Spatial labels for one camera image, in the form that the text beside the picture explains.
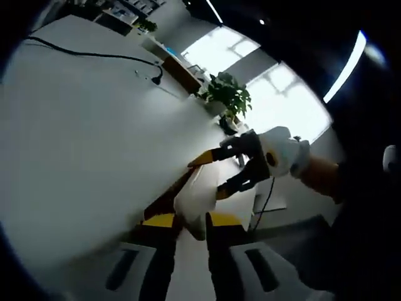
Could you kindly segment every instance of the white wall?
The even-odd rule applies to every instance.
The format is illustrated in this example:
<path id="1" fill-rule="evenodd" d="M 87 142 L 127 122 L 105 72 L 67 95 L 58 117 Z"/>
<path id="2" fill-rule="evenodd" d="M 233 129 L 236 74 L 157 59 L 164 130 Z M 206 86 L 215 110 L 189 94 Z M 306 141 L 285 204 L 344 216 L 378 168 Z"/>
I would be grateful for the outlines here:
<path id="1" fill-rule="evenodd" d="M 233 64 L 226 72 L 236 77 L 239 83 L 247 84 L 275 64 L 276 60 L 263 50 L 257 49 Z"/>
<path id="2" fill-rule="evenodd" d="M 190 17 L 165 39 L 164 44 L 172 48 L 176 53 L 182 53 L 216 27 L 212 23 Z"/>
<path id="3" fill-rule="evenodd" d="M 315 140 L 311 145 L 311 153 L 334 162 L 341 162 L 344 159 L 343 150 L 332 128 Z M 268 196 L 270 185 L 271 179 L 259 183 L 258 193 L 263 194 L 263 201 Z M 331 198 L 307 188 L 301 181 L 291 176 L 276 179 L 271 200 L 274 198 L 284 198 L 287 209 L 264 213 L 259 229 L 295 223 L 316 214 L 322 214 L 327 222 L 332 224 L 340 208 Z"/>
<path id="4" fill-rule="evenodd" d="M 153 33 L 157 40 L 164 42 L 170 36 L 175 35 L 176 29 L 190 18 L 181 0 L 167 0 L 166 4 L 158 8 L 148 18 L 157 24 L 157 31 Z"/>

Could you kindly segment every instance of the window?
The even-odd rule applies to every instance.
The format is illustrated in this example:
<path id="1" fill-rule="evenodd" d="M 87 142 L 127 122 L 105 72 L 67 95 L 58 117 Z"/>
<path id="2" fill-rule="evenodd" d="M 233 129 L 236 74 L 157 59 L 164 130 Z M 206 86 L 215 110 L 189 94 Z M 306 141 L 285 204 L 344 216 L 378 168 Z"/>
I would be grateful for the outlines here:
<path id="1" fill-rule="evenodd" d="M 227 70 L 259 44 L 226 27 L 216 28 L 189 46 L 181 55 L 205 70 L 206 76 Z"/>
<path id="2" fill-rule="evenodd" d="M 282 125 L 311 143 L 330 125 L 316 95 L 284 63 L 277 64 L 247 85 L 253 109 L 245 123 L 258 134 Z"/>

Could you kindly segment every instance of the table surface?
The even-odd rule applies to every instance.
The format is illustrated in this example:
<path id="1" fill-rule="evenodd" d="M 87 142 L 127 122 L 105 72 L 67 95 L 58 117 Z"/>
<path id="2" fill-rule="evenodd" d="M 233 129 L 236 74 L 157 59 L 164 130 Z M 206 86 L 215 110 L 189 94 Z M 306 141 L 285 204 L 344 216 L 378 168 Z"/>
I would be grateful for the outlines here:
<path id="1" fill-rule="evenodd" d="M 75 16 L 34 35 L 75 51 L 157 61 L 130 39 Z M 52 269 L 126 231 L 133 214 L 224 134 L 168 74 L 160 87 L 144 79 L 158 75 L 153 66 L 35 43 L 16 50 L 1 86 L 0 215 L 22 263 L 51 286 Z M 225 164 L 222 177 L 237 172 Z M 247 228 L 254 195 L 236 194 L 217 210 Z"/>

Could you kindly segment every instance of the white robot part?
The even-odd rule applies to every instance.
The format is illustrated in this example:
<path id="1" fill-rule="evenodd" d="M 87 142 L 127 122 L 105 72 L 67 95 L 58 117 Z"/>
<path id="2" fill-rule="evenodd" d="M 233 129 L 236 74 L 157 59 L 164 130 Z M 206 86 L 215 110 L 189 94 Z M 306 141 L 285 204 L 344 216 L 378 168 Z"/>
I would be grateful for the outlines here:
<path id="1" fill-rule="evenodd" d="M 390 172 L 394 171 L 395 166 L 397 166 L 397 165 L 398 165 L 397 148 L 395 145 L 389 145 L 384 150 L 383 170 L 387 173 L 390 173 Z"/>
<path id="2" fill-rule="evenodd" d="M 275 127 L 258 137 L 271 176 L 285 176 L 289 171 L 296 175 L 307 165 L 309 142 L 292 139 L 287 127 Z"/>

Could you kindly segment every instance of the power cord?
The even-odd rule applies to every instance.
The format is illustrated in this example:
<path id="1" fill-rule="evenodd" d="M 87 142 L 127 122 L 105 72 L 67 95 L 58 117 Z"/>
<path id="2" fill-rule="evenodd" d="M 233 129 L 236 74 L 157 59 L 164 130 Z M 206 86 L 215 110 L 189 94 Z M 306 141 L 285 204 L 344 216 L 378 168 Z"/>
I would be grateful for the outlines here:
<path id="1" fill-rule="evenodd" d="M 75 56 L 96 56 L 96 57 L 100 57 L 100 58 L 124 58 L 126 60 L 132 60 L 132 61 L 140 61 L 141 63 L 147 64 L 147 65 L 151 65 L 151 66 L 155 66 L 160 70 L 160 74 L 156 77 L 152 78 L 152 82 L 154 82 L 156 85 L 160 85 L 160 82 L 162 81 L 162 76 L 163 76 L 163 69 L 162 67 L 160 67 L 159 65 L 152 63 L 150 61 L 145 61 L 143 59 L 140 58 L 134 58 L 131 56 L 125 56 L 125 55 L 104 55 L 102 53 L 92 53 L 92 52 L 78 52 L 78 51 L 73 51 L 73 50 L 68 50 L 65 48 L 62 48 L 60 46 L 54 45 L 50 42 L 47 42 L 45 40 L 42 40 L 41 38 L 37 38 L 35 36 L 28 36 L 27 38 L 25 38 L 26 40 L 33 40 L 33 41 L 37 41 L 39 43 L 42 43 L 46 46 L 49 46 L 50 48 L 57 50 L 57 51 L 61 51 L 64 53 L 67 53 L 69 55 L 75 55 Z"/>
<path id="2" fill-rule="evenodd" d="M 256 228 L 259 226 L 259 222 L 261 221 L 262 214 L 266 212 L 265 209 L 266 209 L 268 201 L 269 201 L 269 199 L 271 197 L 271 193 L 273 192 L 273 186 L 274 186 L 274 181 L 275 180 L 276 180 L 276 178 L 274 177 L 273 180 L 271 181 L 270 192 L 269 192 L 268 198 L 266 199 L 266 202 L 264 202 L 262 211 L 257 212 L 257 214 L 259 214 L 259 218 L 258 218 L 258 221 L 256 222 L 255 227 L 252 230 L 252 233 L 254 233 L 256 231 Z"/>

